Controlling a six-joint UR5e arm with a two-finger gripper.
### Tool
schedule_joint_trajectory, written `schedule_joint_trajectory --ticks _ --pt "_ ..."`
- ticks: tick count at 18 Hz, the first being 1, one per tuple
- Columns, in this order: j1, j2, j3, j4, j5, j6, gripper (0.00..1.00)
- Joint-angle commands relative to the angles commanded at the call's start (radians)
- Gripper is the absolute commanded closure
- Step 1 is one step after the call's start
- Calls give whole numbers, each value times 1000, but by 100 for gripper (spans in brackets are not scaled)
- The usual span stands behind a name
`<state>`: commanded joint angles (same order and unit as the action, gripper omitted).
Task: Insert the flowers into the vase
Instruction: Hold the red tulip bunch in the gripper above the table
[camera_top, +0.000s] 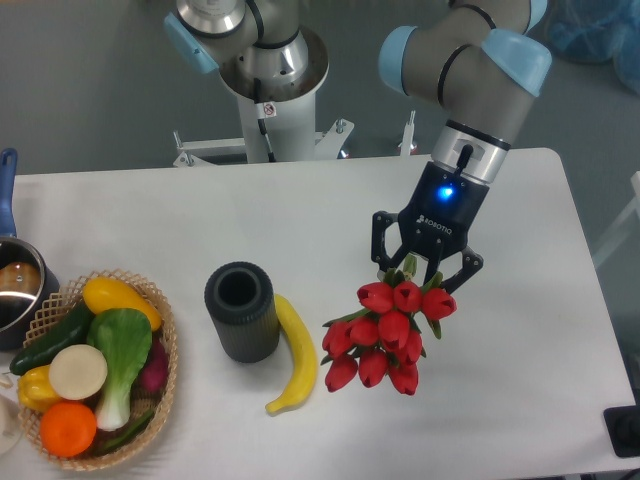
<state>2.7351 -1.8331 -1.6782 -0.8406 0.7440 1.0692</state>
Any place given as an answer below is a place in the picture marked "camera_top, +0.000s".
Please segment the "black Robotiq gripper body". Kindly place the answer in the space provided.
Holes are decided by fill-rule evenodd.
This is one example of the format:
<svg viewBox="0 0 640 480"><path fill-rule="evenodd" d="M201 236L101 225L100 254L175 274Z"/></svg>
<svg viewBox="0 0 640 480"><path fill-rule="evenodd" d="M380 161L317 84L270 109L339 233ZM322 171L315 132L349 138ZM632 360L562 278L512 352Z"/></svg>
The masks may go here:
<svg viewBox="0 0 640 480"><path fill-rule="evenodd" d="M440 263L468 246L468 233L489 187L429 162L398 214L401 250L427 261L431 280Z"/></svg>

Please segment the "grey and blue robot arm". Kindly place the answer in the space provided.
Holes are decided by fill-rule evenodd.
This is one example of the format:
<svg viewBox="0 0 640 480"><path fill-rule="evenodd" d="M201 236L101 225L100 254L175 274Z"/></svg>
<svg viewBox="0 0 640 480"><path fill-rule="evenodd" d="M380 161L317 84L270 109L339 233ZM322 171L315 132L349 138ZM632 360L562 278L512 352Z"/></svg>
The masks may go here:
<svg viewBox="0 0 640 480"><path fill-rule="evenodd" d="M381 271L407 256L440 263L460 255L442 286L457 290L483 265L469 229L551 66L529 37L543 1L453 1L429 29L401 26L378 57L391 89L439 104L449 118L408 205L372 220L371 258ZM252 163L319 155L315 95L328 72L322 40L299 20L295 1L179 1L164 20L182 58L218 72L235 95Z"/></svg>

